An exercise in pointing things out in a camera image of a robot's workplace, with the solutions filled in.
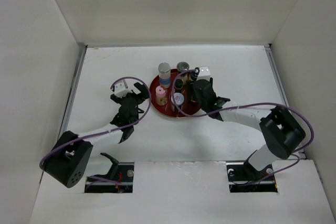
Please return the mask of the pink-capped small glass jar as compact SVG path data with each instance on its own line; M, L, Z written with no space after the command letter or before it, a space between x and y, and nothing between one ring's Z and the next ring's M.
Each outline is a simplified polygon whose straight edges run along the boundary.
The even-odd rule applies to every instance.
M155 101L158 105L164 106L167 104L166 89L162 86L157 86L155 89Z

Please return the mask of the black-capped white bottle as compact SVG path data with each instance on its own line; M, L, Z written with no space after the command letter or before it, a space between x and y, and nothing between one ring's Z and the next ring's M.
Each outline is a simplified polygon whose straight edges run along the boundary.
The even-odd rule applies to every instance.
M196 81L199 75L200 69L196 67L194 70L190 72L190 80Z

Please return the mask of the red-capped seasoning jar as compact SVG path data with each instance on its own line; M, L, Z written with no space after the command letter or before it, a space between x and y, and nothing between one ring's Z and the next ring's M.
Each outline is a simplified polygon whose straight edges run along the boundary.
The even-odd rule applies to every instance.
M174 113L179 113L178 108L181 110L184 103L184 95L176 92L171 95L171 109Z

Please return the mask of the dark brown sauce bottle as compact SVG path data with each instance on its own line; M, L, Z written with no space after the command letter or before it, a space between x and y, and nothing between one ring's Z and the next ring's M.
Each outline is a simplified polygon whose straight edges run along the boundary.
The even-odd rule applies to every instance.
M175 79L173 93L183 93L183 84L183 80L179 78Z

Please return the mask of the silver-capped blue-label bottle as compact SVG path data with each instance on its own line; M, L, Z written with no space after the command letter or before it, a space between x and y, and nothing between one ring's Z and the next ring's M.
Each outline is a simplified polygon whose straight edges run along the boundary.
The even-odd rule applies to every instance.
M171 85L171 67L167 62L162 62L158 66L159 83L164 88L169 88Z

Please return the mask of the black-top salt grinder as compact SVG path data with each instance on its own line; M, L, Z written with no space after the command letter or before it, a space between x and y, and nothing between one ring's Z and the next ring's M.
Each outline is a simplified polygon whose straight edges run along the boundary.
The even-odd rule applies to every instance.
M183 81L183 84L186 84L187 80L188 80L188 70L190 68L190 65L185 62L185 61L181 61L176 65L176 69L179 76L179 79Z

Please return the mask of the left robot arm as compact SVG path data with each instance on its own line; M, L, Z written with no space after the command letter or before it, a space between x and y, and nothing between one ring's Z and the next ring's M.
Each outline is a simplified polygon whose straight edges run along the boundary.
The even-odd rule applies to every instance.
M39 167L67 188L76 185L83 177L88 165L93 145L111 141L112 144L125 142L134 132L134 126L145 117L145 111L139 108L145 100L151 100L148 86L138 78L130 90L124 79L118 79L112 86L110 99L118 104L119 110L106 126L89 133L76 134L72 131L62 133L52 150L39 163Z

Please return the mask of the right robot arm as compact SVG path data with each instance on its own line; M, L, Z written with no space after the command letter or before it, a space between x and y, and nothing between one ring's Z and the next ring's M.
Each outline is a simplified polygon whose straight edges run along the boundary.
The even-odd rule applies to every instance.
M238 123L262 133L265 144L243 164L243 172L248 179L257 179L274 161L287 159L306 137L299 122L282 105L275 104L272 109L235 105L230 99L216 95L212 80L195 81L190 88L192 97L210 118Z

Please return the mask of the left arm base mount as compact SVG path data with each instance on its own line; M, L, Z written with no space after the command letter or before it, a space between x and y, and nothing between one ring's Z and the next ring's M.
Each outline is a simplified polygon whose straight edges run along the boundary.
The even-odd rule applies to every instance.
M105 174L87 177L84 193L126 194L133 192L134 163L119 162L107 153L100 153L111 162Z

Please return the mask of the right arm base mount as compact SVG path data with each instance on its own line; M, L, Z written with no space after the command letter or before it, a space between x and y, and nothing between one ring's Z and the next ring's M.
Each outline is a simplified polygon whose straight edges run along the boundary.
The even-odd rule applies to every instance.
M269 164L261 171L244 162L226 163L229 191L231 193L277 193L273 166Z

